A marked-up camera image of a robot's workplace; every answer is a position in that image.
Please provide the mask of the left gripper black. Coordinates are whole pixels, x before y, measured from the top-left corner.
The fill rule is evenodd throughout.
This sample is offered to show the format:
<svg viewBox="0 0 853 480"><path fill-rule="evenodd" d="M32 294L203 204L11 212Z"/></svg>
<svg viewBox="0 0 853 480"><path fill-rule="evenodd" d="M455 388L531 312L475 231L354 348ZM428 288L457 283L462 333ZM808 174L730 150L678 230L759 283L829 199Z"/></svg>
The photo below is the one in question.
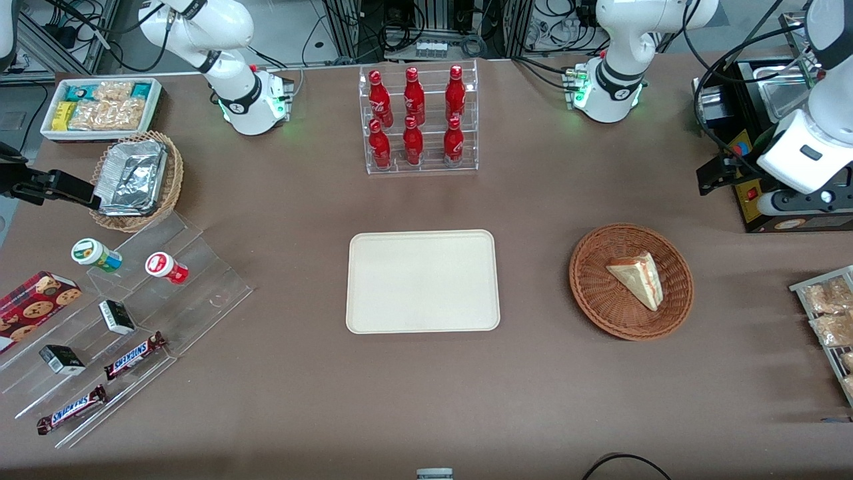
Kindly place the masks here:
<svg viewBox="0 0 853 480"><path fill-rule="evenodd" d="M709 195L716 189L764 179L764 170L758 166L759 152L730 153L728 157L735 173L731 166L701 166L697 169L700 195Z"/></svg>

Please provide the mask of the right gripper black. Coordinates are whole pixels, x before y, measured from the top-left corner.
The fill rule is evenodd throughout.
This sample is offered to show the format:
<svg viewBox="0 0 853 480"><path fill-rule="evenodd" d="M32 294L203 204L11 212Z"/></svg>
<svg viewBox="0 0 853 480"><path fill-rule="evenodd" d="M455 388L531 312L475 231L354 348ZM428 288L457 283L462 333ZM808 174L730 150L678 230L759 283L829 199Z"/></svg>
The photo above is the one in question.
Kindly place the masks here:
<svg viewBox="0 0 853 480"><path fill-rule="evenodd" d="M1 164L1 195L22 201L64 200L83 206L99 206L95 186L67 172L39 172L24 163Z"/></svg>

